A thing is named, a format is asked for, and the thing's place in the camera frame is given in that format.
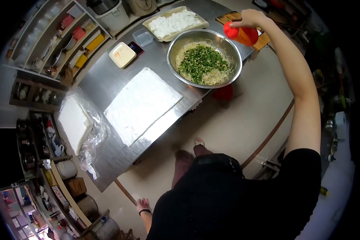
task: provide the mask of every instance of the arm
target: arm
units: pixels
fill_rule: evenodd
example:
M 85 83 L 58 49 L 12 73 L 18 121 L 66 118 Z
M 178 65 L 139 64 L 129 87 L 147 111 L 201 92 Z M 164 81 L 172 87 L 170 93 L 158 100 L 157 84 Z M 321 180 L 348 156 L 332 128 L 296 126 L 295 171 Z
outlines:
M 141 218 L 143 219 L 147 233 L 149 233 L 149 230 L 151 229 L 151 225 L 152 225 L 152 214 L 150 212 L 142 212 Z
M 138 212 L 140 212 L 143 209 L 150 209 L 148 199 L 145 198 L 138 199 L 136 204 L 136 209 Z M 140 213 L 140 216 L 143 219 L 147 233 L 149 233 L 149 230 L 151 229 L 151 225 L 152 225 L 152 214 L 150 212 L 143 211 Z
M 295 99 L 291 132 L 284 156 L 300 148 L 320 153 L 319 99 L 311 71 L 303 55 L 263 12 L 254 9 L 243 10 L 241 18 L 241 22 L 233 22 L 230 26 L 259 26 L 268 34 Z

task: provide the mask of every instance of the black shirt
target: black shirt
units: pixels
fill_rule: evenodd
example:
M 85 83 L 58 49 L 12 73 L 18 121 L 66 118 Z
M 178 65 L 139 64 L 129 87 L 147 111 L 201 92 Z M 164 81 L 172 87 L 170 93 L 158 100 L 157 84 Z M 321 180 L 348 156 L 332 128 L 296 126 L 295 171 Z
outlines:
M 285 240 L 299 235 L 320 192 L 320 155 L 293 150 L 279 175 L 269 180 L 245 179 L 237 164 L 224 154 L 197 157 L 157 201 L 147 239 Z

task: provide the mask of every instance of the red squeeze bottle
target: red squeeze bottle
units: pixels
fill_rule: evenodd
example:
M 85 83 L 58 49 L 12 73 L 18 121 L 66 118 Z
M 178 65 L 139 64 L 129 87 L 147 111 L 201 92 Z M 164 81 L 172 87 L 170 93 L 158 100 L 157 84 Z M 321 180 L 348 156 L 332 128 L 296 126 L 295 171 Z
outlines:
M 232 28 L 229 26 L 231 22 L 227 22 L 224 24 L 224 34 L 232 40 L 238 41 L 246 46 L 254 45 L 259 39 L 259 34 L 255 28 Z

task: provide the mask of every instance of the slipper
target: slipper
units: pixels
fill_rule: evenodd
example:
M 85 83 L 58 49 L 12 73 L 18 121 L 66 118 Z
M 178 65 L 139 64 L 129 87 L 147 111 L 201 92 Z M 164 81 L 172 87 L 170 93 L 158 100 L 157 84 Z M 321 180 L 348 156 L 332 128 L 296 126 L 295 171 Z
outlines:
M 199 138 L 199 137 L 196 137 L 195 140 L 194 140 L 194 142 L 195 142 L 195 146 L 201 144 L 201 145 L 203 145 L 203 146 L 205 147 L 204 141 L 203 141 L 201 138 Z

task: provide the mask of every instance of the hand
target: hand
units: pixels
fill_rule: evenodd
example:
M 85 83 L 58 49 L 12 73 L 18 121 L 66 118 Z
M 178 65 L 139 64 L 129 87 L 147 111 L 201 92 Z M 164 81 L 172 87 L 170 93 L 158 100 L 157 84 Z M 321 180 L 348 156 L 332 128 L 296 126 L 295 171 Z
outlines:
M 136 209 L 138 212 L 140 212 L 143 209 L 149 209 L 149 201 L 146 198 L 138 199 Z
M 232 28 L 238 27 L 250 27 L 255 28 L 261 24 L 261 22 L 267 17 L 263 12 L 254 10 L 254 9 L 246 9 L 241 11 L 241 21 L 232 22 L 229 26 Z

